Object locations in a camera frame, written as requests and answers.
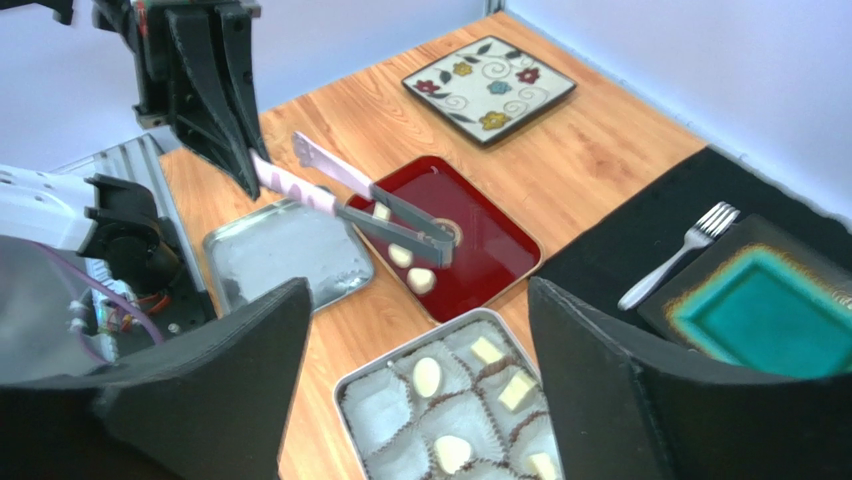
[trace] red tray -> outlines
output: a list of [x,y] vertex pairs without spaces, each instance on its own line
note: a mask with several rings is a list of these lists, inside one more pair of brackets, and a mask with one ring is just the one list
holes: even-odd
[[[542,262],[538,241],[439,157],[420,157],[376,183],[450,226],[460,238],[450,268],[414,260],[411,268],[430,268],[436,277],[435,288],[418,296],[405,281],[409,269],[397,268],[388,257],[388,242],[361,232],[385,267],[439,323],[487,305]],[[355,195],[347,205],[372,214],[375,202]],[[398,218],[392,221],[409,227]]]

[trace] fork tines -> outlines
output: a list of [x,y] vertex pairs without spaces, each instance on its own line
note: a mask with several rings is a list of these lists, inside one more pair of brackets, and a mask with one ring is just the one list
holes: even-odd
[[739,214],[740,211],[728,203],[719,202],[695,223],[694,228],[710,238],[716,238],[725,233]]

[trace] white plate with flower pattern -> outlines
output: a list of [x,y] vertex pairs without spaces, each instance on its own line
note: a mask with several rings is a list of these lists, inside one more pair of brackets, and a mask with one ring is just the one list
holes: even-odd
[[577,85],[491,36],[427,65],[402,84],[483,146],[520,128]]

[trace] pink tongs handle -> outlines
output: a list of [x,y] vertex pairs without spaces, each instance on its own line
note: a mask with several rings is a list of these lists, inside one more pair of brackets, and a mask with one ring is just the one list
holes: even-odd
[[358,195],[371,200],[370,186],[373,181],[360,170],[332,155],[301,132],[293,132],[293,151],[304,168],[316,168],[329,177],[346,185]]
[[252,160],[257,179],[264,187],[332,217],[337,215],[337,198],[331,193],[263,160],[255,152],[252,152]]

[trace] wooden table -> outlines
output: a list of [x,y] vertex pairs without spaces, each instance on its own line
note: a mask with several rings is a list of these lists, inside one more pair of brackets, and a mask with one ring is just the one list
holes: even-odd
[[[573,78],[578,87],[543,117],[483,150],[415,101],[400,81],[485,35],[504,38],[532,53]],[[374,179],[418,156],[441,156],[536,236],[547,257],[704,146],[681,126],[505,14],[281,105],[262,115],[262,128],[276,163],[324,185],[330,184],[326,177],[299,167],[290,146],[293,131],[306,133]],[[253,203],[225,175],[187,151],[164,156],[162,165],[209,282],[201,249],[204,236],[280,196],[265,192]],[[337,184],[330,186],[341,199],[352,193]],[[332,389],[345,374],[434,326],[376,264],[371,285],[314,318],[281,455],[282,478],[360,478]],[[526,282],[491,308],[534,354]]]

